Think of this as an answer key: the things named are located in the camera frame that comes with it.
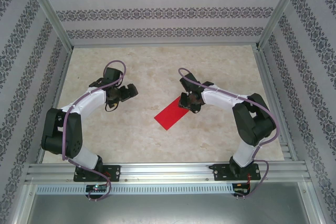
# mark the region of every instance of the black mounting bracket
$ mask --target black mounting bracket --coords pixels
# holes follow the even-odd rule
[[[107,176],[111,182],[119,182],[120,178],[120,165],[103,165],[102,174]],[[94,173],[82,172],[83,170],[76,167],[74,174],[74,182],[106,182],[101,176],[97,176]]]
[[[229,164],[214,164],[209,166],[209,169],[214,171],[215,181],[239,181],[239,180],[261,180],[260,170],[258,164],[250,164],[242,168],[239,175],[235,175],[230,170]]]

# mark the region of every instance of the perforated metal strip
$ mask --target perforated metal strip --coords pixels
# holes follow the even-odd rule
[[[85,185],[39,185],[38,195],[82,195]],[[112,185],[113,195],[230,194],[232,184]]]

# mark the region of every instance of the patterned wallpaper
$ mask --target patterned wallpaper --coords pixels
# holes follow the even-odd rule
[[[296,152],[336,223],[335,0],[290,0],[264,48]]]
[[[50,0],[75,46],[257,42],[279,0]]]
[[[10,219],[26,163],[35,163],[44,117],[68,54],[37,0],[0,0],[0,223]]]

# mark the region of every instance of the beige floor panel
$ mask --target beige floor panel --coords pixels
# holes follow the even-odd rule
[[[111,113],[100,107],[82,126],[84,145],[105,163],[228,161],[234,154],[240,137],[232,110],[205,105],[168,131],[154,119],[184,91],[179,67],[201,82],[266,99],[250,46],[93,48],[74,50],[59,108],[81,96],[116,59],[127,66],[123,84],[134,83],[139,95]],[[112,67],[122,69],[119,63]],[[257,158],[283,160],[278,140],[263,146]],[[44,163],[60,162],[60,156],[45,154]]]

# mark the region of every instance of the red paper strip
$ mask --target red paper strip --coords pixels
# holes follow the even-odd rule
[[[161,124],[166,130],[169,130],[179,119],[181,119],[189,110],[179,107],[180,97],[176,98],[171,104],[169,104],[163,111],[161,111],[156,117],[158,123]]]

